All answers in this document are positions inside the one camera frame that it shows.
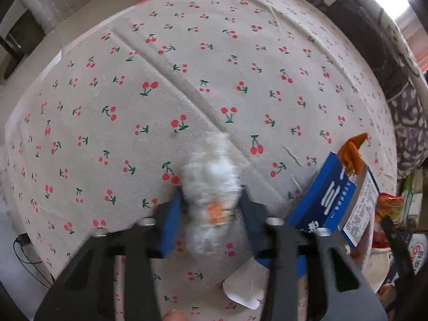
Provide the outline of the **person's left hand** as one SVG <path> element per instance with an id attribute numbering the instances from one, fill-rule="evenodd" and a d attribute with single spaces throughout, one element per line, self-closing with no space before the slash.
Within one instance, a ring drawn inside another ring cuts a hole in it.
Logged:
<path id="1" fill-rule="evenodd" d="M 188 317 L 183 310 L 172 309 L 162 317 L 162 321 L 188 321 Z"/>

